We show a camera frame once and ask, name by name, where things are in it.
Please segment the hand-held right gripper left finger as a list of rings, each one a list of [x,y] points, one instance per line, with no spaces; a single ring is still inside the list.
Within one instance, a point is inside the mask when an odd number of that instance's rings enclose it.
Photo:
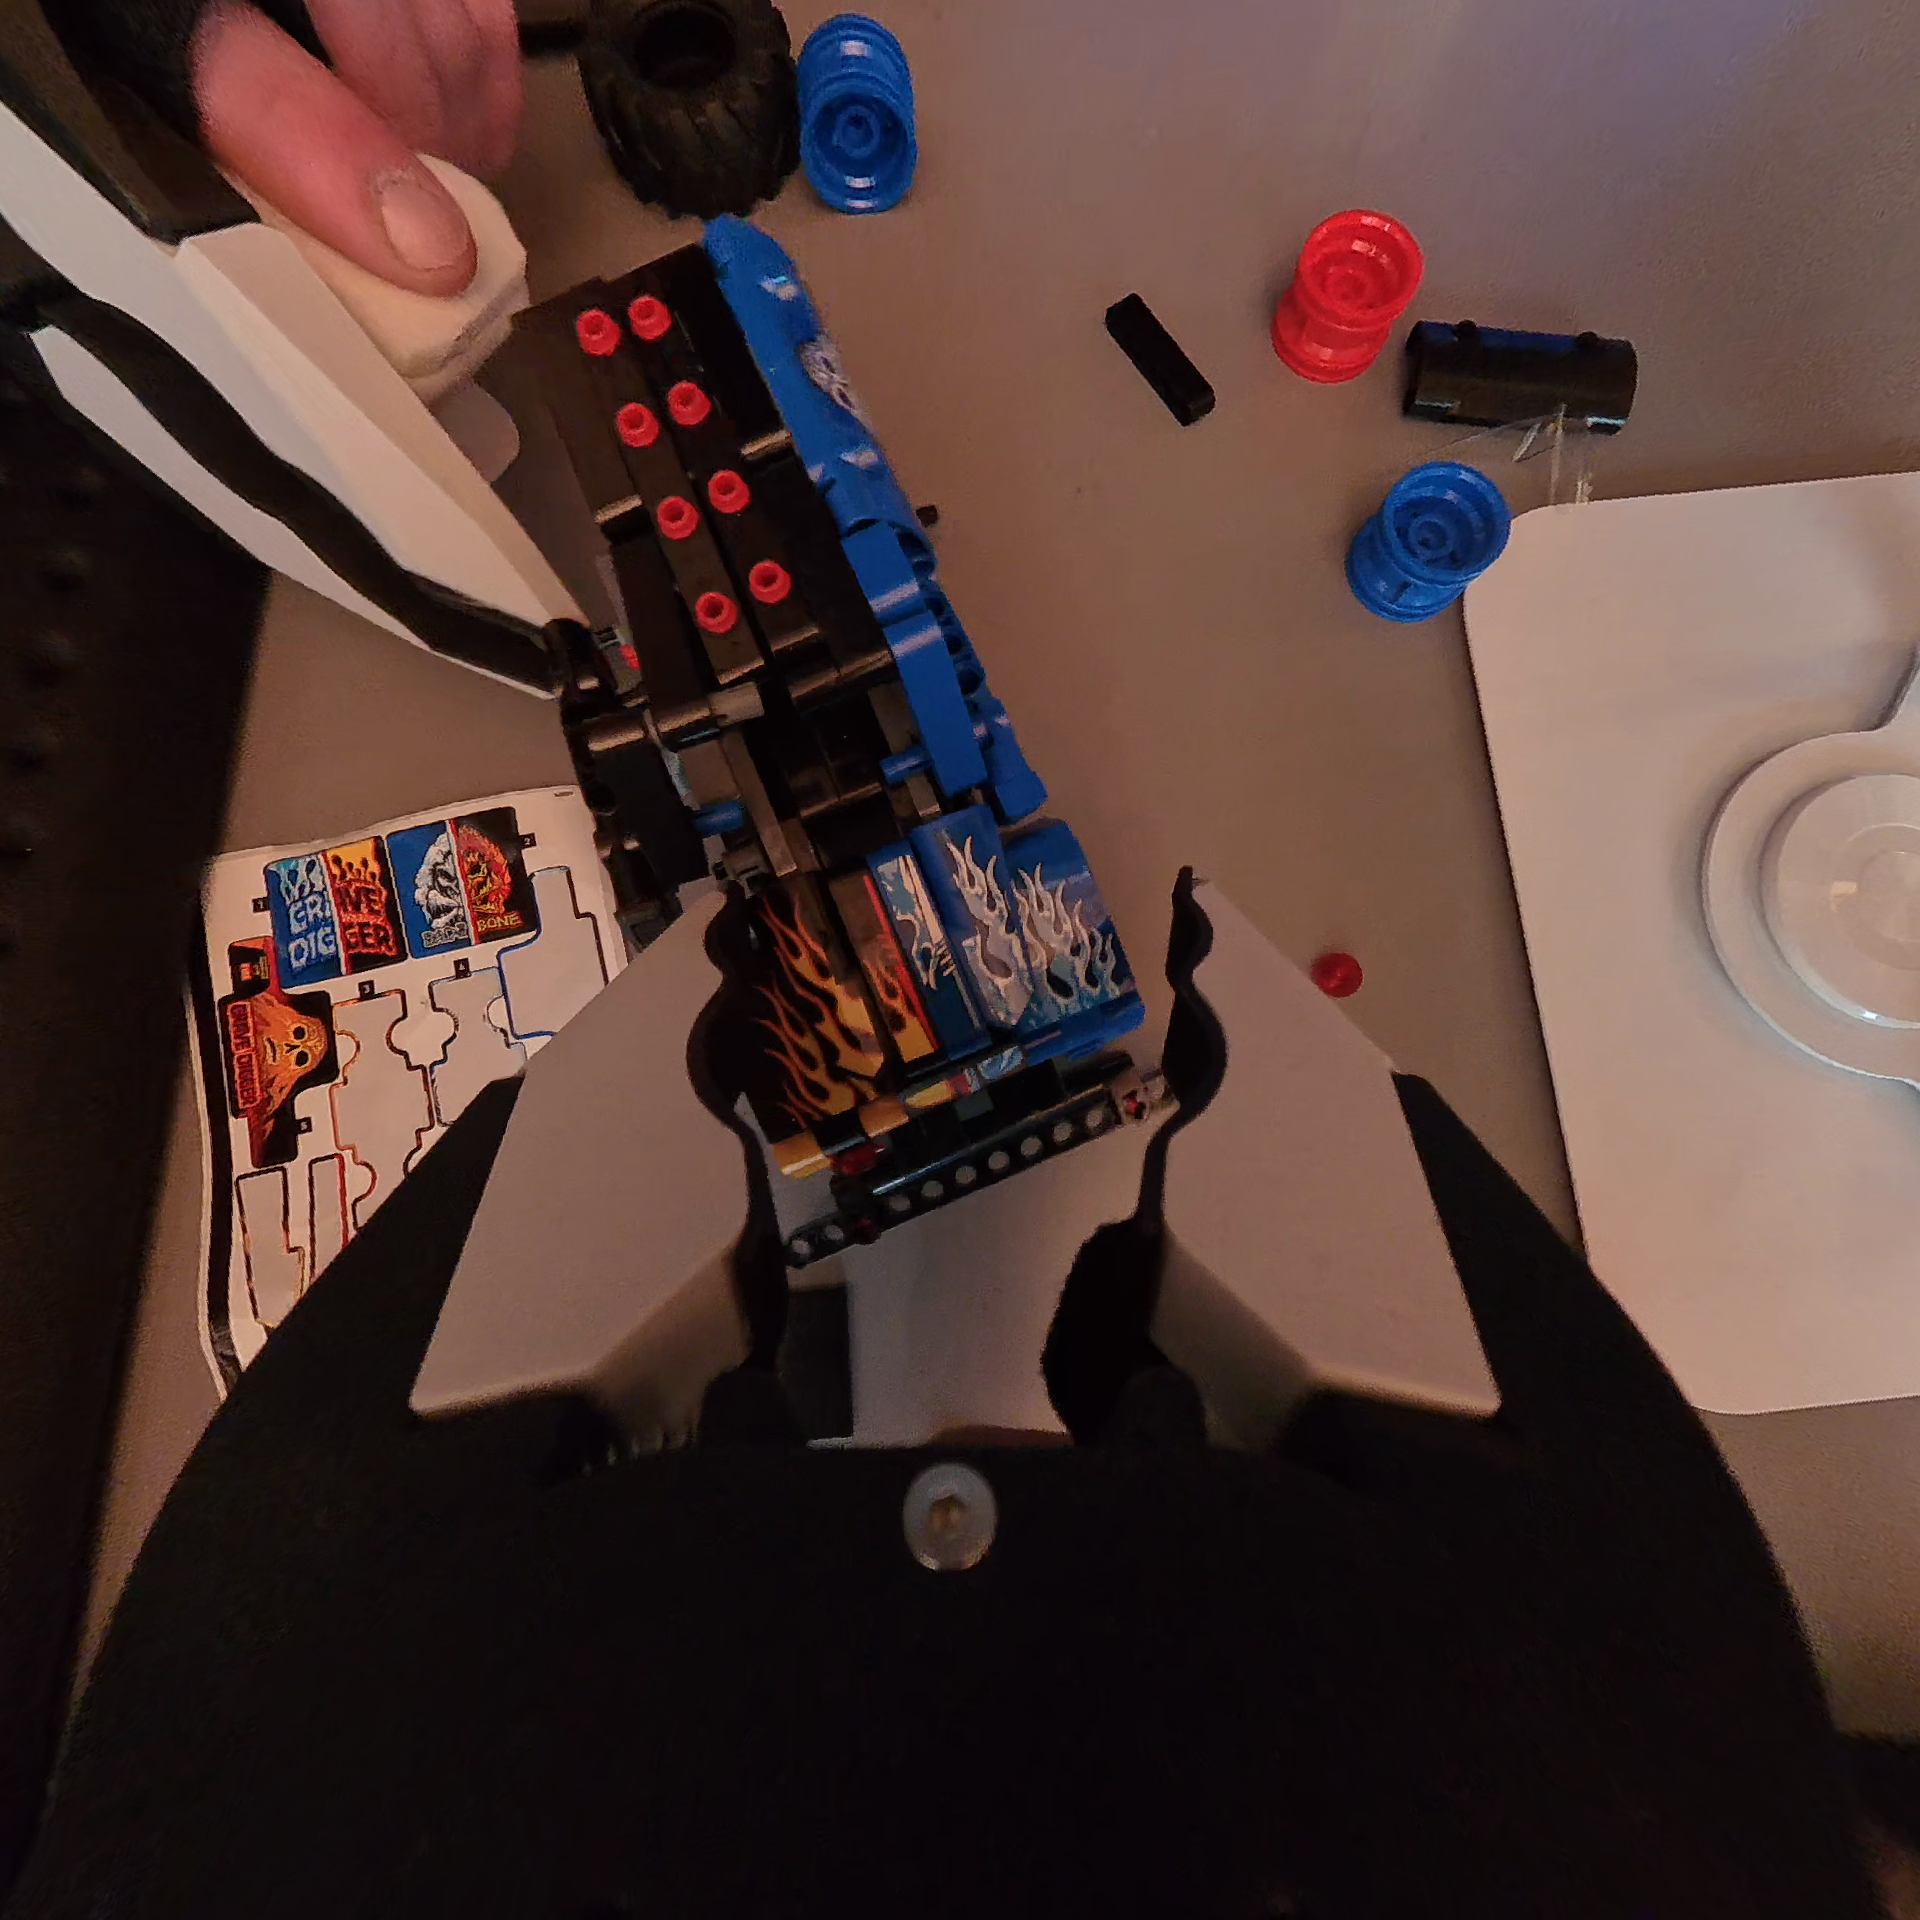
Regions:
[[[753,1132],[707,1068],[707,892],[524,1070],[410,1404],[580,1395],[692,1433],[707,1383],[772,1363],[788,1302]]]

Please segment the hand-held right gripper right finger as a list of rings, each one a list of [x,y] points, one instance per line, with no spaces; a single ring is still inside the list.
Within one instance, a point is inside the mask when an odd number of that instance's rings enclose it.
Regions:
[[[1042,1351],[1074,1440],[1173,1369],[1214,1443],[1268,1448],[1322,1390],[1500,1407],[1394,1072],[1212,882],[1182,871],[1134,1206],[1075,1253]]]

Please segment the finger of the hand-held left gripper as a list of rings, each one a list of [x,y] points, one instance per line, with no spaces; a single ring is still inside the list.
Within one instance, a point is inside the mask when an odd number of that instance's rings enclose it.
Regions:
[[[442,661],[542,701],[558,693],[542,627],[408,572],[140,325],[46,325],[28,343],[83,420],[251,558]]]
[[[275,229],[244,221],[152,239],[10,107],[4,225],[46,272],[26,369],[56,393],[35,328],[140,325],[405,572],[544,634],[581,619],[492,486]]]

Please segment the blue black toy brick truck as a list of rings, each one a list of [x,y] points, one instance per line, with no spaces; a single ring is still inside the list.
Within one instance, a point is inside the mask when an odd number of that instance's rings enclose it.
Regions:
[[[746,898],[723,1080],[826,1184],[786,1264],[1144,1122],[1092,865],[780,245],[721,214],[519,312],[487,379],[530,461],[501,492],[610,602],[550,645],[629,942],[698,880]]]

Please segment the black brick beam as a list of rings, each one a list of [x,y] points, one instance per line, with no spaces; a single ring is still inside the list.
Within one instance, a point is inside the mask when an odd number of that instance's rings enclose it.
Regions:
[[[1102,325],[1178,424],[1192,426],[1212,415],[1212,384],[1139,294],[1114,300]]]

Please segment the person's left hand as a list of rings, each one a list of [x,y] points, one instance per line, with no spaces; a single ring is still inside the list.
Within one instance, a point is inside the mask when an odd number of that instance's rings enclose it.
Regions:
[[[206,152],[228,178],[402,291],[461,294],[476,242],[426,166],[473,178],[515,151],[510,2],[307,5],[321,59],[253,5],[211,5],[189,43]]]

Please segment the sticker sheet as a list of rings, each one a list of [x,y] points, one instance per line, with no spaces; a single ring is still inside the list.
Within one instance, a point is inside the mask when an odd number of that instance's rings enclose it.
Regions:
[[[626,959],[570,784],[207,865],[187,1007],[218,1395],[473,1095]]]

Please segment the white book stand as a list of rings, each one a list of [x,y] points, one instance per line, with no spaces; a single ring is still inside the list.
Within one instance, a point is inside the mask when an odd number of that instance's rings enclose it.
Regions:
[[[1539,506],[1468,652],[1598,1279],[1717,1414],[1915,1396],[1915,1088],[1815,1059],[1716,957],[1721,807],[1915,659],[1915,474]]]

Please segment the black rubber tire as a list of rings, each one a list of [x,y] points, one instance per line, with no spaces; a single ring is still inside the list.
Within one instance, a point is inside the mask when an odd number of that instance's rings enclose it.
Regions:
[[[669,218],[746,216],[800,163],[796,62],[769,2],[592,2],[578,70],[614,170]]]

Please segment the blue wheel rim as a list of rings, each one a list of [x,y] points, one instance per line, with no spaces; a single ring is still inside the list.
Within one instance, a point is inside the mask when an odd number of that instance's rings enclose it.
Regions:
[[[1353,598],[1380,619],[1419,623],[1445,612],[1500,560],[1511,510],[1482,471],[1431,461],[1403,472],[1346,554]]]
[[[842,214],[887,213],[917,169],[913,80],[875,19],[840,13],[796,61],[800,165],[814,194]]]

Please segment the black cylinder part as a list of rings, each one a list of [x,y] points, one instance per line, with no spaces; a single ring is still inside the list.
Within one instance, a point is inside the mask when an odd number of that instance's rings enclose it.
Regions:
[[[1638,390],[1627,340],[1461,322],[1415,322],[1403,343],[1401,416],[1477,429],[1562,420],[1617,435]]]

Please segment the red wheel rim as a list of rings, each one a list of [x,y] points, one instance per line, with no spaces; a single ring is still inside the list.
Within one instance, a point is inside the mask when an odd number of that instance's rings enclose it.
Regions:
[[[1307,233],[1272,322],[1288,373],[1337,384],[1365,373],[1424,278],[1421,248],[1399,221],[1344,208]]]

